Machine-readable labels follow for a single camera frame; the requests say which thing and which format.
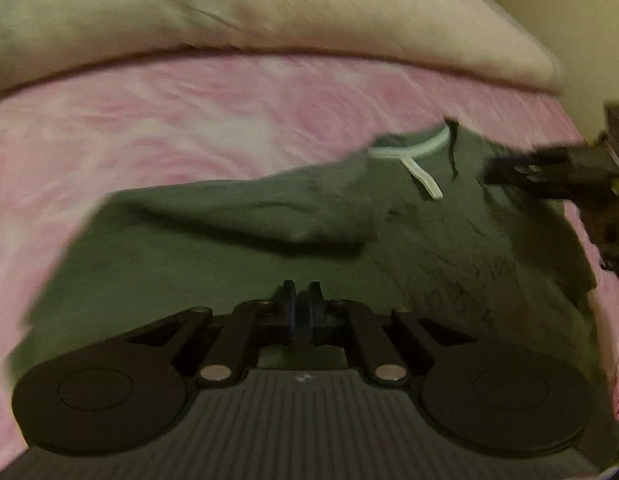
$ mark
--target silver bolt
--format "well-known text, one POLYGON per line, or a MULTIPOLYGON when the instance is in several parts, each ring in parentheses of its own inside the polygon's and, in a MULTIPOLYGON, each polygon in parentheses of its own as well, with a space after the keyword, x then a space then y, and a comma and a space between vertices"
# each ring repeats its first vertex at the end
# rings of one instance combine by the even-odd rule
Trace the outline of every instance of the silver bolt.
POLYGON ((407 375, 407 370, 401 365, 389 364, 379 366, 374 374, 382 381, 400 381, 407 375))
POLYGON ((200 376, 207 381, 225 381, 232 376, 232 369, 225 365, 209 365, 200 371, 200 376))

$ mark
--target wall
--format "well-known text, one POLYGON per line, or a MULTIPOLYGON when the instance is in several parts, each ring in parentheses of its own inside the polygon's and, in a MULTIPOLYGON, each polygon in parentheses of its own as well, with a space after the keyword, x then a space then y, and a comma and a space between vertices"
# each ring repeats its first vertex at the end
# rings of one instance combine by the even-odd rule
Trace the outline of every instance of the wall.
POLYGON ((496 0, 569 71, 561 97, 581 133, 605 126, 603 101, 619 98, 619 0, 496 0))

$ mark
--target pillow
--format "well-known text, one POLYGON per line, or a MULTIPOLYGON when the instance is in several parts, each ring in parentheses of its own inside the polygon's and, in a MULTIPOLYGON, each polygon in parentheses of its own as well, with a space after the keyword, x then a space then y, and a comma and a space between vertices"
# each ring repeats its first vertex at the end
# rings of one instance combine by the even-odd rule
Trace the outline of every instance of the pillow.
POLYGON ((560 87, 552 55, 489 0, 0 0, 0 92, 186 46, 358 54, 560 87))

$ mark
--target ribbed surface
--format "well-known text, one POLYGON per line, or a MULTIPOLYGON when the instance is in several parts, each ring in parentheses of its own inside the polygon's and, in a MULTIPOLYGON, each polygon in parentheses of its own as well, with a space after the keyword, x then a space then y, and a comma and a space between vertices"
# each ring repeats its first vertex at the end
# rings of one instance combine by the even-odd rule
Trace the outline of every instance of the ribbed surface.
POLYGON ((566 450, 490 458, 448 441, 403 392, 354 370, 254 370, 241 385, 200 394, 174 430, 115 456, 31 449, 0 480, 554 480, 595 469, 566 450))

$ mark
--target bed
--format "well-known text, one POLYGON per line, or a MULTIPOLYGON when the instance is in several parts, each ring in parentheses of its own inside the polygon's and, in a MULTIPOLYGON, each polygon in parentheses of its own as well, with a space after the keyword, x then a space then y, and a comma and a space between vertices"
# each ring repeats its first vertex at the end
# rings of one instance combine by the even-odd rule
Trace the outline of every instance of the bed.
MULTIPOLYGON (((25 448, 3 370, 65 244, 108 193, 249 179, 326 162, 379 132, 454 116, 531 148, 578 141, 555 98, 391 62, 182 54, 115 64, 0 99, 0 470, 25 448)), ((597 269, 597 324, 619 416, 619 280, 597 269)))

